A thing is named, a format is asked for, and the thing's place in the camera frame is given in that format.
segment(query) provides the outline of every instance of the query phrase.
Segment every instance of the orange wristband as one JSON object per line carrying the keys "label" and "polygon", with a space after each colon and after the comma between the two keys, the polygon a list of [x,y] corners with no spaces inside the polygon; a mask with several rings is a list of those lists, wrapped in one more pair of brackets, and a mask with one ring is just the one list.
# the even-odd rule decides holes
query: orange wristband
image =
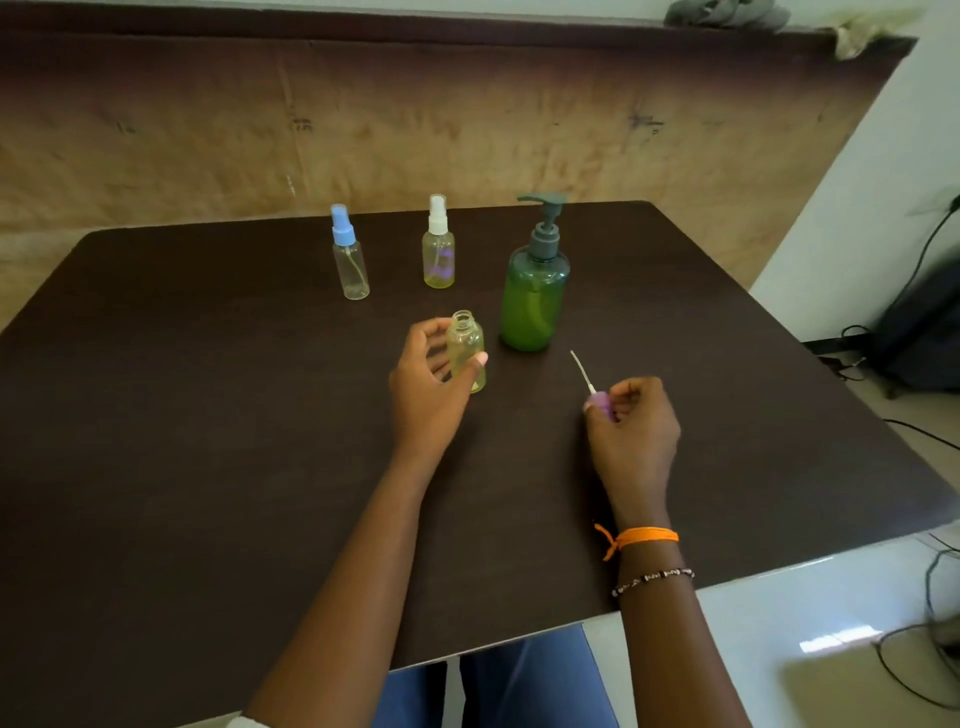
{"label": "orange wristband", "polygon": [[619,536],[614,538],[610,531],[599,523],[593,525],[600,533],[607,537],[610,542],[610,548],[607,549],[607,555],[603,557],[604,561],[610,561],[613,555],[624,546],[630,544],[641,544],[644,541],[679,541],[680,536],[676,531],[669,528],[657,528],[656,526],[644,526],[643,528],[628,528]]}

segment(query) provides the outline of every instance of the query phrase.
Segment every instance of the person's left hand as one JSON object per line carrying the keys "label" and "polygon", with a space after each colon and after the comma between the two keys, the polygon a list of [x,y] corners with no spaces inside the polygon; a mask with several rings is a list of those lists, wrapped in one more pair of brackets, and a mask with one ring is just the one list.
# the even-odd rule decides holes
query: person's left hand
{"label": "person's left hand", "polygon": [[[394,398],[395,456],[435,468],[460,426],[470,388],[487,364],[487,353],[468,360],[450,381],[445,332],[452,319],[431,319],[410,327],[403,354],[390,372]],[[428,356],[431,350],[438,351]]]}

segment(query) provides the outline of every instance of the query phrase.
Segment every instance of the white tile floor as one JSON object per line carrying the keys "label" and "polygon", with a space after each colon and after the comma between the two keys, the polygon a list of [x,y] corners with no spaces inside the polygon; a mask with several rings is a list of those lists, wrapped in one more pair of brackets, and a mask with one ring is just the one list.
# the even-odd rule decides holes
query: white tile floor
{"label": "white tile floor", "polygon": [[[960,397],[907,394],[888,401],[869,380],[850,386],[880,416],[960,442]],[[898,433],[960,491],[960,452],[909,430]],[[960,545],[960,522],[936,534]],[[700,591],[713,637],[755,728],[960,725],[957,713],[926,705],[894,683],[869,637],[852,639],[923,619],[924,571],[936,547],[921,534]],[[938,613],[960,614],[960,559],[943,560],[934,588]],[[584,626],[620,725],[632,728],[633,688],[620,617]],[[829,637],[838,633],[842,639]],[[828,643],[833,646],[823,647]],[[904,680],[943,702],[960,702],[960,684],[946,675],[923,633],[888,645],[885,654]],[[459,726],[463,711],[459,670],[451,662],[444,728]],[[228,718],[191,728],[221,728]]]}

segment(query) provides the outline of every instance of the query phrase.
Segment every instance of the jeans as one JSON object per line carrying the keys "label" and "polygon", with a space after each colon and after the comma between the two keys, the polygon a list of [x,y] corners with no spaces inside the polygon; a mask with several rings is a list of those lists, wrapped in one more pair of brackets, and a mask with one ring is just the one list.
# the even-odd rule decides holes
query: jeans
{"label": "jeans", "polygon": [[[460,657],[463,728],[617,728],[579,624]],[[440,728],[446,662],[387,676],[372,728]]]}

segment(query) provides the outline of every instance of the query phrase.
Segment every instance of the green pump bottle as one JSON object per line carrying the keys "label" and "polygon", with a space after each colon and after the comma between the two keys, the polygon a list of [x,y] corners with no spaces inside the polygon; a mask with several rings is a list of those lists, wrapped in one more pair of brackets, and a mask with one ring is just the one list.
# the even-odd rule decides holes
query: green pump bottle
{"label": "green pump bottle", "polygon": [[524,195],[518,200],[543,203],[543,220],[530,233],[530,243],[510,256],[500,309],[500,338],[521,352],[546,349],[557,330],[570,263],[560,252],[556,220],[565,195]]}

